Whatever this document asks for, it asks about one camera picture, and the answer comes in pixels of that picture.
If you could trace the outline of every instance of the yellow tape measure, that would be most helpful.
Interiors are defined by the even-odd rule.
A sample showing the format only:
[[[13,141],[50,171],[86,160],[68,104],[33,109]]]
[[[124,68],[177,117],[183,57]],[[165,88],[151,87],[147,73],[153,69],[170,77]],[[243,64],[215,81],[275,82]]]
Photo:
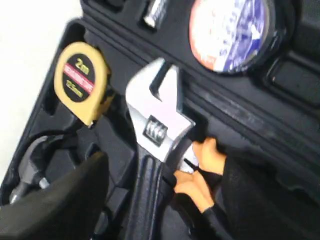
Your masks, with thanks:
[[[84,42],[67,46],[55,69],[54,90],[85,125],[105,112],[114,95],[105,97],[110,71],[102,54]]]

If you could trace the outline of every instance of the tape label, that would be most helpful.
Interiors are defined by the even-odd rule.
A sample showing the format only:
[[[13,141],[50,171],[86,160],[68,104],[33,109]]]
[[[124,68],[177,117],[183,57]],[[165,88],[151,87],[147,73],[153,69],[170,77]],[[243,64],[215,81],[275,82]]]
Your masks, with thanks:
[[[216,72],[230,72],[264,43],[264,0],[197,0],[190,19],[195,57]]]
[[[63,66],[63,88],[74,102],[86,100],[95,87],[95,70],[84,54],[75,54]]]

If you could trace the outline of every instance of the tool case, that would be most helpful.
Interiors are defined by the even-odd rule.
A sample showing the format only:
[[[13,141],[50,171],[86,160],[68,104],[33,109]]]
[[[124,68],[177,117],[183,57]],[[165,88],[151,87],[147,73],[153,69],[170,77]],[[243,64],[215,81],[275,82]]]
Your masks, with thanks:
[[[295,4],[292,41],[257,70],[217,74],[194,58],[189,45],[189,20],[194,0],[171,0],[157,30],[142,22],[148,0],[126,0],[114,8],[102,0],[81,0],[83,17],[66,26],[42,90],[2,183],[0,201],[9,203],[19,183],[18,166],[28,145],[42,135],[76,133],[75,148],[57,150],[48,161],[48,179],[55,181],[101,150],[109,156],[110,181],[105,200],[105,239],[121,239],[136,178],[136,140],[125,100],[129,80],[145,65],[163,57],[182,69],[184,114],[197,123],[195,140],[217,138],[228,152],[243,149],[272,156],[277,180],[302,190],[320,203],[320,64],[315,53],[296,47],[310,4]],[[86,42],[105,58],[116,95],[107,114],[84,126],[55,94],[54,74],[62,51]],[[174,196],[159,220],[159,239],[211,239],[213,233],[193,203]]]

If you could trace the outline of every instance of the black wrench handle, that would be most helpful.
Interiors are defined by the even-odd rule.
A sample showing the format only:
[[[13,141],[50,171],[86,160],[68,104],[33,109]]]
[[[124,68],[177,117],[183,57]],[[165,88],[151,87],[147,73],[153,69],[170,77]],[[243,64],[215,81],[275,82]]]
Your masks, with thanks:
[[[137,178],[125,240],[153,240],[164,164],[139,146]]]

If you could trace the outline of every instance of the white surface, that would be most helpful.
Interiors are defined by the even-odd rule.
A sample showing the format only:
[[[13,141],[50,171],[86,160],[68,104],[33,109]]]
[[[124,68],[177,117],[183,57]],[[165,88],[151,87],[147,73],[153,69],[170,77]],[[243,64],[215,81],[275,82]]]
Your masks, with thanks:
[[[80,0],[7,0],[0,8],[0,182],[31,114],[67,22]]]

